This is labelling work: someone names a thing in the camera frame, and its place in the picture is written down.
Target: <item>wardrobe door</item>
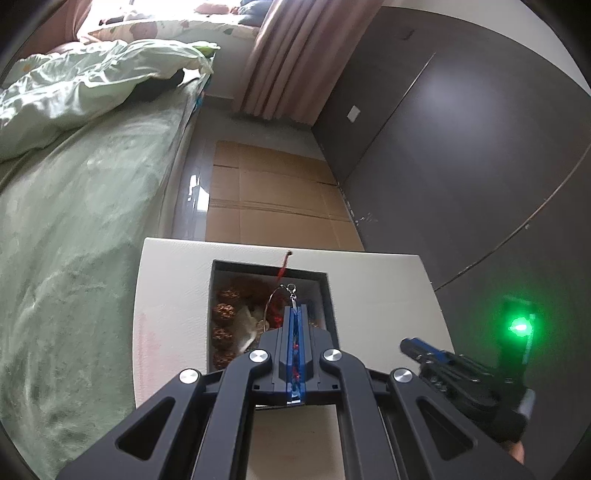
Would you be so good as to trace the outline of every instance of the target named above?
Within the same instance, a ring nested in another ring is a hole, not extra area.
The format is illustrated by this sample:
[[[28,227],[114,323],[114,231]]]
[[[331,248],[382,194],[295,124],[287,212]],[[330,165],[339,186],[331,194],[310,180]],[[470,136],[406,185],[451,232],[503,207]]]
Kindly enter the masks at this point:
[[[312,131],[343,183],[434,52],[398,8],[382,7],[359,42]],[[360,110],[354,122],[347,115]]]
[[[506,37],[468,34],[435,54],[343,184],[366,250],[420,255],[435,287],[535,211],[591,141],[574,81]]]
[[[558,471],[591,423],[591,155],[506,245],[437,292],[456,352],[496,364],[502,297],[541,312],[525,383],[536,392],[524,437],[536,478]]]

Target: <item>red string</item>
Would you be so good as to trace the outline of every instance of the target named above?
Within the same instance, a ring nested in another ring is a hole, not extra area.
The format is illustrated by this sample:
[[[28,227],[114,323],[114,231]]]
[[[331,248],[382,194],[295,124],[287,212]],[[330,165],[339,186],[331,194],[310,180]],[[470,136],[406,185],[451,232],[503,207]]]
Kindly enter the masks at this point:
[[[288,250],[285,254],[285,258],[283,259],[283,266],[279,269],[279,273],[277,274],[277,284],[279,284],[279,282],[283,278],[283,275],[285,275],[285,270],[287,269],[287,259],[292,254],[293,252],[291,250]]]

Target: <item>blue gripper part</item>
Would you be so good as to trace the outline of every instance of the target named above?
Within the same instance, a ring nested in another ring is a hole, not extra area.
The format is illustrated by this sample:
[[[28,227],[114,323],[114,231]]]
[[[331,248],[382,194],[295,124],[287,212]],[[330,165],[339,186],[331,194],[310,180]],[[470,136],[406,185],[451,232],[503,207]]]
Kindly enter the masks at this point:
[[[288,402],[303,402],[306,397],[305,356],[301,307],[290,307],[289,336],[287,339],[287,382],[286,393]]]

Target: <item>light switch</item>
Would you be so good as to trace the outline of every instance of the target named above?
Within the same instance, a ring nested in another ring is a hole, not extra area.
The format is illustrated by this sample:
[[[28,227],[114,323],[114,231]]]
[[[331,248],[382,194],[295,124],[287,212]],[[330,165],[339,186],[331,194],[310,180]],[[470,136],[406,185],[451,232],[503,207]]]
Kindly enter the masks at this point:
[[[357,117],[359,116],[360,113],[361,113],[361,110],[359,110],[355,105],[353,105],[351,107],[351,110],[349,110],[349,113],[347,113],[347,118],[349,119],[349,122],[351,122],[351,123],[355,122],[355,120],[357,120]]]

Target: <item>cardboard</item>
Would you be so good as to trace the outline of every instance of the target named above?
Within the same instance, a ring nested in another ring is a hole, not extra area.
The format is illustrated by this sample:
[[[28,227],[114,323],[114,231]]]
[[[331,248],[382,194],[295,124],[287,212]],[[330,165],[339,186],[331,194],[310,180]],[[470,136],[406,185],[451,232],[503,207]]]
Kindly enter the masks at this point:
[[[219,141],[205,240],[363,251],[322,160]]]

